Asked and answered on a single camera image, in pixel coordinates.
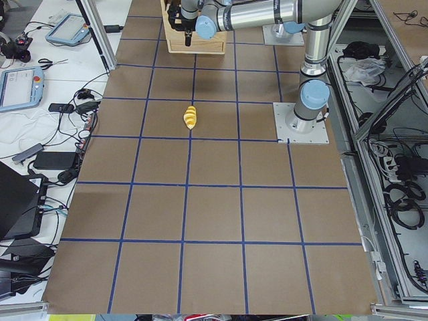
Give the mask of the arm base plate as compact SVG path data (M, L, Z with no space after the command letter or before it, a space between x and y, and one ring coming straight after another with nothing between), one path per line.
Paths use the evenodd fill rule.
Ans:
M315 120L301 120L294 113L295 103L274 102L277 142L280 144L329 144L323 113Z
M263 39L266 45L304 46L302 32L288 33L283 25L264 25Z

